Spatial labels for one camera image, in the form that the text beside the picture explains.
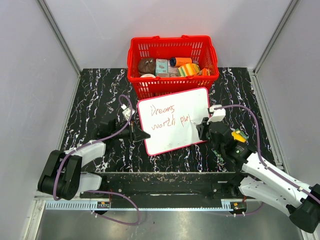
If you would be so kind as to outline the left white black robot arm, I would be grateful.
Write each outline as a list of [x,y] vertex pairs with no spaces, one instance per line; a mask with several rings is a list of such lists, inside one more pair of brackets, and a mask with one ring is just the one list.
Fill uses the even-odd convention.
[[103,177],[96,173],[82,173],[82,167],[103,157],[115,140],[140,142],[150,137],[134,121],[102,120],[88,143],[78,149],[54,150],[49,154],[37,190],[64,200],[71,200],[77,193],[87,191],[103,198],[109,190]]

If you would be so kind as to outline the pink framed whiteboard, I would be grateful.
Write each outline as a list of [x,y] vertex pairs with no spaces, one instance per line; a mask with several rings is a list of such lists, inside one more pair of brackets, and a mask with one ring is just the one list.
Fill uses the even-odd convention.
[[143,99],[137,103],[141,128],[150,134],[146,153],[155,156],[202,143],[196,126],[208,117],[210,106],[205,87]]

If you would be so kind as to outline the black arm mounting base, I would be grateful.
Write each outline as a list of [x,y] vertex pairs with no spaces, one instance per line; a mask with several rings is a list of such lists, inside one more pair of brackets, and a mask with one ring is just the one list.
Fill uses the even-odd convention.
[[235,172],[106,172],[100,191],[128,197],[197,195],[211,199],[242,199],[238,186],[244,174]]

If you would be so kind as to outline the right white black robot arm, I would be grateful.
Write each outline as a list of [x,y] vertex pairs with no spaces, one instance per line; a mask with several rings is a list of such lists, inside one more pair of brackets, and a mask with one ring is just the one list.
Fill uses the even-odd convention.
[[209,122],[207,117],[196,125],[199,139],[239,172],[227,186],[233,198],[241,195],[270,205],[302,231],[314,233],[320,223],[320,186],[304,183],[280,170],[250,148],[240,135],[223,122]]

